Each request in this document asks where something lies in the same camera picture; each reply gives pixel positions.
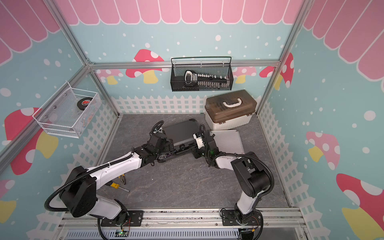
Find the silver aluminium poker case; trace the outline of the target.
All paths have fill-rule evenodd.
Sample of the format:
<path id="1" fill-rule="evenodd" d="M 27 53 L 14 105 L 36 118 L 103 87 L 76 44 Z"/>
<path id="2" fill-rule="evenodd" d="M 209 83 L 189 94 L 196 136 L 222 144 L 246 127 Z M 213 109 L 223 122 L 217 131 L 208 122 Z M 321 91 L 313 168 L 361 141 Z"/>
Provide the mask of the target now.
<path id="1" fill-rule="evenodd" d="M 240 133 L 237 130 L 210 131 L 220 152 L 244 154 Z"/>

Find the black plastic poker case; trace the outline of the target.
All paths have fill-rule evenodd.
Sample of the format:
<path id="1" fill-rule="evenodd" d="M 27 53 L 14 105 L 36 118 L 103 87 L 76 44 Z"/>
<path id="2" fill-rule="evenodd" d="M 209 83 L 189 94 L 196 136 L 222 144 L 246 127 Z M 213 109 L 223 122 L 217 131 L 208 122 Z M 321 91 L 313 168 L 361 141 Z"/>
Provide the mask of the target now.
<path id="1" fill-rule="evenodd" d="M 159 163 L 165 163 L 187 153 L 192 153 L 196 159 L 201 156 L 198 143 L 194 138 L 194 134 L 200 134 L 200 125 L 197 120 L 189 119 L 164 128 L 163 123 L 163 121 L 157 123 L 153 129 L 153 133 L 162 133 L 167 137 L 167 144 L 157 158 Z"/>

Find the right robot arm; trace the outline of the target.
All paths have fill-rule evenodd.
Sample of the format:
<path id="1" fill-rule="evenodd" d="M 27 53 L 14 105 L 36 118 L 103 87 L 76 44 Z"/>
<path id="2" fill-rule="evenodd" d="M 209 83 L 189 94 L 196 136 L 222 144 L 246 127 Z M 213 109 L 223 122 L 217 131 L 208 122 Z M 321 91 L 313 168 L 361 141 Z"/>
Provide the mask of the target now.
<path id="1" fill-rule="evenodd" d="M 272 171 L 253 152 L 236 154 L 219 151 L 214 135 L 198 132 L 193 138 L 196 141 L 194 156 L 204 157 L 210 167 L 233 171 L 241 187 L 241 197 L 234 210 L 224 211 L 221 214 L 222 220 L 228 224 L 237 223 L 243 226 L 260 224 L 262 215 L 256 205 L 275 186 Z"/>

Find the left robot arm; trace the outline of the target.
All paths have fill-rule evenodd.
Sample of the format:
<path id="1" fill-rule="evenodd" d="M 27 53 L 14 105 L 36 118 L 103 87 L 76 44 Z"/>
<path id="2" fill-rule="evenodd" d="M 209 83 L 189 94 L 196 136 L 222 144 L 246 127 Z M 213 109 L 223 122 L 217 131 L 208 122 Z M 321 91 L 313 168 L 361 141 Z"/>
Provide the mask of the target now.
<path id="1" fill-rule="evenodd" d="M 51 212 L 69 211 L 75 218 L 91 215 L 121 225 L 130 218 L 127 208 L 118 200 L 98 196 L 97 190 L 120 175 L 154 163 L 161 154 L 172 149 L 173 140 L 157 132 L 146 144 L 115 160 L 88 169 L 76 167 L 65 184 L 47 198 L 44 207 Z"/>

